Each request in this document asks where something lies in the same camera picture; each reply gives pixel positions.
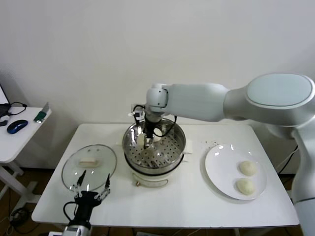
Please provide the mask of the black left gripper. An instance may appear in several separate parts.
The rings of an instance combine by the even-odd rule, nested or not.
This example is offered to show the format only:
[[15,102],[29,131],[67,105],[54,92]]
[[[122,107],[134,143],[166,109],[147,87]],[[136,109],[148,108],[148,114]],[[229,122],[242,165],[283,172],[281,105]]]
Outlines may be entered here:
[[86,170],[79,176],[76,183],[71,186],[74,193],[75,203],[78,205],[73,221],[89,222],[94,207],[101,204],[101,200],[105,199],[111,192],[110,190],[110,174],[108,174],[104,189],[100,192],[86,191],[82,187]]

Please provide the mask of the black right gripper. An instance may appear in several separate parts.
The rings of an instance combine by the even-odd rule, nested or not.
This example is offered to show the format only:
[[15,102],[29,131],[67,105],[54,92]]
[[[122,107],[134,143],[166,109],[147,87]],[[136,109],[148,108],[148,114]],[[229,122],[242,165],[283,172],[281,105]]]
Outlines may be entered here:
[[144,122],[144,133],[146,134],[145,149],[152,147],[154,141],[157,141],[156,126],[158,123],[159,119],[149,119],[148,117],[145,117]]

